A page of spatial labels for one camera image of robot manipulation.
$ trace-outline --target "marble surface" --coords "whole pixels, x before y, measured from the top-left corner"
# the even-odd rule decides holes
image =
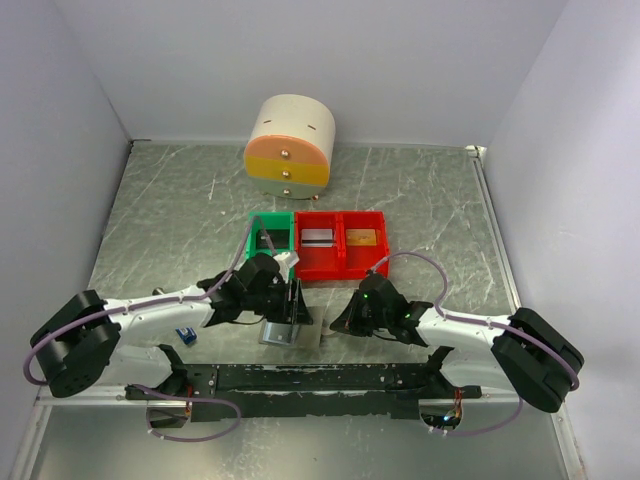
[[[451,280],[445,307],[510,313],[506,286],[471,160],[452,148],[336,147],[329,187],[317,201],[262,195],[247,177],[240,146],[136,143],[91,278],[106,298],[178,290],[226,269],[251,211],[382,210],[392,251],[415,250],[441,263]],[[442,283],[415,258],[393,261],[390,278],[408,299],[433,300]],[[344,309],[357,282],[305,284],[318,321]],[[248,316],[241,321],[249,321]],[[169,343],[186,362],[421,362],[430,349],[334,334],[315,349],[258,344],[260,326],[198,331],[193,347]]]

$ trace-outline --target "purple cable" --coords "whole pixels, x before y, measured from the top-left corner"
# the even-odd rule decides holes
[[[172,442],[182,442],[182,443],[199,443],[199,442],[208,442],[209,440],[215,440],[216,438],[220,438],[225,436],[227,433],[232,432],[240,425],[240,420],[242,419],[242,412],[240,411],[240,407],[233,402],[228,400],[223,400],[221,398],[198,398],[198,397],[176,397],[173,395],[165,395],[164,393],[156,392],[151,388],[147,388],[144,385],[133,384],[133,387],[136,387],[138,390],[146,393],[147,395],[151,395],[153,397],[161,398],[163,400],[175,400],[181,402],[190,402],[190,403],[212,403],[215,405],[225,405],[227,407],[231,407],[236,412],[236,419],[233,424],[218,433],[214,433],[213,435],[209,435],[207,437],[199,437],[199,438],[184,438],[184,437],[174,437],[173,435],[163,435],[154,429],[151,426],[151,418],[149,416],[149,410],[147,410],[147,427],[149,428],[149,433],[154,437],[157,437],[161,440],[169,440]]]
[[[199,301],[203,301],[203,300],[207,299],[209,296],[211,296],[211,294],[213,292],[215,292],[218,288],[220,288],[220,286],[224,282],[226,282],[227,279],[233,273],[233,270],[236,268],[236,265],[240,261],[240,257],[242,256],[242,252],[244,250],[244,247],[247,244],[247,240],[249,239],[249,235],[251,233],[251,229],[253,227],[253,224],[256,221],[260,222],[260,228],[264,232],[265,238],[267,240],[267,245],[269,246],[269,250],[271,250],[271,253],[273,255],[275,255],[277,252],[276,252],[276,249],[275,249],[275,247],[273,245],[273,242],[271,241],[271,237],[267,233],[267,229],[265,228],[264,222],[262,221],[262,219],[259,216],[256,215],[251,219],[251,221],[247,225],[247,228],[244,231],[244,234],[242,235],[242,241],[240,242],[240,245],[238,246],[238,250],[236,251],[236,254],[233,257],[233,261],[231,262],[231,266],[227,269],[226,272],[224,272],[224,275],[222,275],[222,277],[220,277],[220,280],[218,280],[216,282],[216,284],[213,285],[205,293],[203,293],[202,295],[189,295],[189,296],[185,296],[185,297],[182,297],[182,298],[179,297],[179,296],[154,298],[154,299],[151,299],[151,300],[146,300],[144,302],[133,303],[133,304],[129,305],[128,310],[129,311],[135,311],[135,310],[140,310],[140,309],[143,309],[143,308],[153,307],[153,306],[156,306],[156,305],[162,305],[162,304],[165,304],[165,303],[180,303],[180,302],[184,302],[184,301],[199,302]],[[24,361],[24,363],[22,365],[22,373],[24,374],[24,377],[27,379],[27,381],[29,383],[32,383],[34,385],[40,385],[40,386],[47,385],[46,380],[39,380],[39,379],[35,378],[31,374],[31,368],[30,368],[31,367],[31,362],[33,361],[33,358],[36,356],[36,354],[40,350],[42,350],[49,342],[52,342],[56,338],[60,337],[61,335],[64,335],[65,333],[67,333],[70,330],[73,330],[74,328],[81,327],[83,325],[86,325],[89,322],[92,322],[92,321],[97,320],[99,318],[106,317],[108,315],[117,315],[117,314],[120,314],[120,313],[124,313],[126,311],[127,311],[127,308],[125,308],[125,307],[116,307],[116,308],[106,309],[106,310],[103,310],[101,312],[92,313],[91,315],[87,315],[86,317],[82,317],[82,318],[79,318],[77,320],[74,320],[73,322],[69,323],[68,325],[65,325],[64,327],[59,328],[58,330],[56,330],[54,332],[51,332],[48,335],[44,336],[38,343],[36,343],[31,348],[31,350],[29,350],[29,353],[27,354],[27,357],[25,358],[25,361]]]
[[[378,263],[376,263],[373,267],[371,267],[371,270],[373,272],[375,272],[378,268],[380,268],[381,265],[384,265],[386,262],[388,262],[389,260],[391,260],[394,257],[399,257],[401,255],[408,255],[408,256],[412,256],[412,257],[417,257],[417,258],[421,258],[422,260],[428,262],[429,264],[431,264],[433,267],[435,267],[435,269],[438,271],[438,273],[440,274],[440,276],[442,277],[442,283],[443,283],[443,288],[442,288],[442,292],[440,292],[440,294],[436,297],[435,301],[433,302],[434,304],[434,308],[436,310],[436,312],[438,312],[438,314],[440,316],[442,316],[443,318],[447,319],[447,320],[453,320],[455,322],[460,322],[460,323],[467,323],[467,324],[471,324],[471,325],[480,325],[480,326],[489,326],[492,328],[500,328],[502,330],[505,330],[509,333],[512,333],[520,338],[523,338],[524,340],[527,340],[528,342],[532,343],[533,345],[535,345],[536,347],[540,348],[541,350],[543,350],[545,353],[547,353],[551,358],[553,358],[554,360],[556,360],[569,374],[569,377],[571,378],[571,390],[577,390],[578,387],[580,386],[580,380],[578,379],[578,375],[576,374],[576,372],[573,370],[573,368],[571,368],[571,365],[569,365],[564,358],[562,358],[560,355],[558,355],[556,352],[554,352],[551,348],[549,348],[547,345],[545,345],[544,343],[542,343],[540,340],[538,340],[535,337],[532,337],[531,335],[529,335],[528,333],[525,333],[521,330],[518,330],[517,328],[513,328],[510,325],[503,325],[501,323],[497,323],[497,322],[485,322],[483,320],[478,320],[477,318],[469,318],[469,317],[463,317],[463,316],[459,316],[459,315],[449,315],[446,314],[443,310],[442,310],[442,302],[444,301],[444,298],[447,295],[447,292],[449,291],[449,278],[447,277],[447,273],[444,271],[444,269],[432,258],[428,257],[427,255],[423,255],[422,253],[417,253],[417,252],[410,252],[410,251],[401,251],[401,252],[396,252],[396,253],[392,253],[391,255],[388,255],[384,258],[382,258],[381,260],[378,261]],[[522,407],[523,407],[523,400],[521,397],[518,397],[518,408],[516,409],[516,411],[506,420],[503,420],[500,423],[497,423],[495,425],[492,425],[490,427],[486,427],[486,428],[481,428],[478,430],[472,430],[469,432],[451,432],[448,433],[446,430],[442,430],[439,428],[435,428],[431,431],[435,431],[438,433],[441,433],[443,435],[450,435],[450,436],[456,436],[456,437],[472,437],[475,435],[481,435],[483,433],[488,433],[488,432],[492,432],[494,430],[498,430],[502,427],[504,427],[505,425],[511,423],[513,420],[515,420],[518,415],[520,415],[520,412],[522,411]]]

